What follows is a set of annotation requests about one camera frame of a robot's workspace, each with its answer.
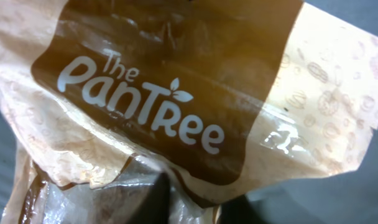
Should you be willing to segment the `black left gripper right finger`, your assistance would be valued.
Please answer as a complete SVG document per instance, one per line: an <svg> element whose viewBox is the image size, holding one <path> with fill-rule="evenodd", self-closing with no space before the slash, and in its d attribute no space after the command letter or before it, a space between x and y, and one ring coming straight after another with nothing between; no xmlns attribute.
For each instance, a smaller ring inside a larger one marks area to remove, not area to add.
<svg viewBox="0 0 378 224"><path fill-rule="evenodd" d="M223 203L221 208L220 224L268 224L260 214L260 203L245 195Z"/></svg>

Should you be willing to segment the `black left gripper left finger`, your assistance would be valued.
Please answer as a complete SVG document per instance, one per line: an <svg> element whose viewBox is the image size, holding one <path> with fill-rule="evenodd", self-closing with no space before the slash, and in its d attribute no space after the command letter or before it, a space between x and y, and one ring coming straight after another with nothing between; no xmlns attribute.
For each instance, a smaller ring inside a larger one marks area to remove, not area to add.
<svg viewBox="0 0 378 224"><path fill-rule="evenodd" d="M146 193L139 208L128 224L168 224L170 215L170 181L166 174L157 176L150 192Z"/></svg>

